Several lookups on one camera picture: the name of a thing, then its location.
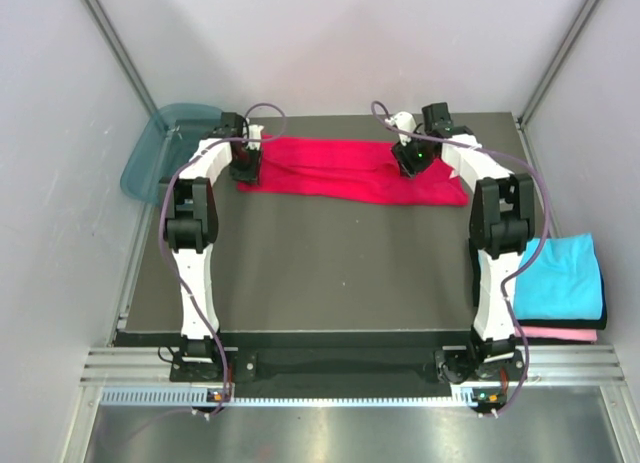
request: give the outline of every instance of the gray wall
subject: gray wall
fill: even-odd
[[[159,105],[522,110],[582,0],[103,0]]]
[[[604,0],[531,125],[562,234],[592,232],[640,404],[640,0]]]
[[[48,462],[111,323],[146,115],[80,0],[2,0],[0,39],[0,461]]]

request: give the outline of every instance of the blue plastic tray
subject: blue plastic tray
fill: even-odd
[[[201,137],[220,120],[221,113],[219,108],[192,103],[174,103],[159,109],[147,123],[122,172],[122,191],[131,198],[157,205],[160,178],[172,176],[189,161]],[[179,128],[173,132],[160,161],[163,143],[168,131],[176,128],[176,122],[180,123]]]

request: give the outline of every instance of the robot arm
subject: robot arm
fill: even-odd
[[[233,179],[257,182],[262,157],[259,142],[216,142],[240,135],[260,139],[262,129],[260,125],[248,125],[239,115],[223,113],[220,125],[200,141],[190,159],[192,164],[180,173],[170,195],[163,237],[173,253],[180,277],[191,289],[199,310],[215,331],[219,330],[220,323],[211,287],[211,254],[218,235],[213,184],[227,166]],[[169,181],[170,178],[160,181],[161,198],[167,192]],[[215,361],[211,333],[198,316],[191,295],[182,286],[181,297],[184,344],[177,354],[177,366],[189,362],[211,364]]]
[[[500,285],[519,268],[526,243],[533,238],[533,181],[529,175],[512,174],[477,151],[481,145],[468,128],[453,124],[446,103],[427,106],[422,112],[427,135],[467,147],[401,135],[392,152],[401,173],[409,177],[424,171],[433,158],[440,156],[453,168],[451,176],[459,175],[474,191],[469,234],[471,244],[478,250],[481,283],[466,365],[474,371],[482,370],[515,356],[515,330]],[[407,112],[394,115],[387,123],[404,131],[415,128],[415,121]],[[513,302],[515,281],[508,282],[506,289]]]

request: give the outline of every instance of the black bracket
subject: black bracket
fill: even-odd
[[[466,126],[455,126],[446,103],[434,103],[422,108],[424,134],[437,138],[452,138],[455,135],[473,135]],[[412,138],[403,145],[397,142],[391,152],[398,162],[400,173],[413,178],[425,171],[434,158],[442,154],[442,143]]]
[[[237,113],[222,113],[220,123],[208,135],[209,138],[237,138],[249,128],[247,120]],[[231,164],[229,173],[235,181],[257,185],[262,163],[262,149],[249,148],[247,143],[233,142],[231,147]]]
[[[413,138],[406,145],[397,142],[391,153],[398,162],[400,173],[413,178],[429,168],[433,162],[433,143]]]
[[[171,178],[160,180],[163,201]],[[162,235],[174,250],[194,249],[202,253],[218,237],[218,213],[208,178],[178,179],[169,196],[165,231]]]
[[[484,178],[476,182],[469,237],[496,259],[522,253],[535,232],[533,179],[527,174]]]
[[[181,383],[211,382],[222,379],[218,347],[210,337],[202,340],[183,338],[174,353],[169,381]]]
[[[475,403],[471,408],[483,415],[491,414],[507,403],[509,382],[519,381],[524,372],[524,360],[520,351],[515,349],[515,344],[513,357],[508,360],[478,365],[468,347],[438,350],[434,358],[440,381],[449,384],[469,383]]]
[[[491,359],[509,353],[514,355],[516,353],[516,338],[514,335],[503,340],[483,340],[476,329],[473,326],[471,327],[469,341],[467,342],[467,358],[476,369],[476,373],[490,372],[494,367],[502,365],[501,360],[497,360],[498,363],[496,363],[492,362]]]

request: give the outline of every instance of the red towel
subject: red towel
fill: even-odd
[[[440,159],[415,178],[401,176],[391,143],[283,136],[262,148],[260,185],[238,183],[238,189],[378,205],[464,206],[469,200]]]

